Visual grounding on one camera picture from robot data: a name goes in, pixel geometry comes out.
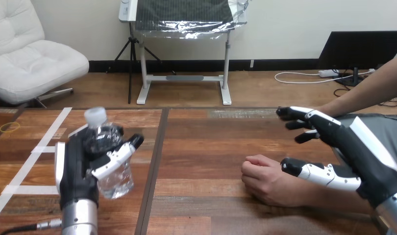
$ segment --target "white bottle cap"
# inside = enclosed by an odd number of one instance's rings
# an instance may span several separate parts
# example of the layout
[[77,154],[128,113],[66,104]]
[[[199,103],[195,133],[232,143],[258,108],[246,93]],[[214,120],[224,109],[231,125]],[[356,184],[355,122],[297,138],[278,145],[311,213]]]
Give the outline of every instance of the white bottle cap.
[[84,112],[84,118],[89,126],[100,126],[107,121],[106,110],[103,107],[95,107]]

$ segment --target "white cable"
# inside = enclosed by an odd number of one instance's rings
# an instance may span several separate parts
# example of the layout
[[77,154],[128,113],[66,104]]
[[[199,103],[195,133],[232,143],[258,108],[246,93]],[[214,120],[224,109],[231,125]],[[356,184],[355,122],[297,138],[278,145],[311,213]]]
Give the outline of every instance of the white cable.
[[[369,70],[367,72],[361,72],[358,75],[363,75],[363,74],[367,74],[367,73],[371,73],[371,72],[374,72],[374,70]],[[353,75],[350,75],[350,76],[345,76],[345,77],[338,77],[338,78],[328,79],[328,80],[323,80],[323,81],[318,81],[318,82],[287,82],[287,81],[281,81],[281,80],[279,80],[277,78],[278,75],[285,74],[285,73],[300,74],[300,75],[307,75],[307,76],[318,76],[318,75],[320,75],[319,73],[312,74],[312,73],[301,73],[301,72],[280,72],[280,73],[275,75],[275,80],[278,81],[278,82],[288,83],[288,84],[314,84],[314,83],[331,82],[331,81],[344,79],[344,78],[348,78],[348,77],[352,77],[353,76]]]

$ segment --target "human arm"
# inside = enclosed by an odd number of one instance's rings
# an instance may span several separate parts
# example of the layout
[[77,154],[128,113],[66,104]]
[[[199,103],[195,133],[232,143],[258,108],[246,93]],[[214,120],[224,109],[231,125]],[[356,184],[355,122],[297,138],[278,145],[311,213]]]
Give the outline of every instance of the human arm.
[[332,116],[355,112],[397,97],[397,57],[341,97],[317,108]]
[[342,212],[372,213],[357,192],[326,188],[282,172],[279,162],[262,155],[246,157],[242,181],[266,204],[316,207]]

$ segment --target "forearm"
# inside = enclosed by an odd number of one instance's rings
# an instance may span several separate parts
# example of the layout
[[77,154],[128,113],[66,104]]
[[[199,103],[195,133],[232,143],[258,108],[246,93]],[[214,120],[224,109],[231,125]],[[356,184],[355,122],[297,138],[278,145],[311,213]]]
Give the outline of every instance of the forearm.
[[397,57],[341,97],[318,108],[330,116],[355,112],[397,97]]
[[310,195],[304,203],[309,207],[324,208],[341,212],[371,214],[372,208],[368,201],[362,199],[357,192],[310,185]]

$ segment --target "cable connector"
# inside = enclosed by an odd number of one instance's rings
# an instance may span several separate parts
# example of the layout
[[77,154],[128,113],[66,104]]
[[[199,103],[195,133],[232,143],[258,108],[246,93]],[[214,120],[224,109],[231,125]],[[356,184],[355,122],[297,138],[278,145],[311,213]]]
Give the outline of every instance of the cable connector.
[[61,227],[61,219],[52,219],[37,224],[37,230],[54,229]]

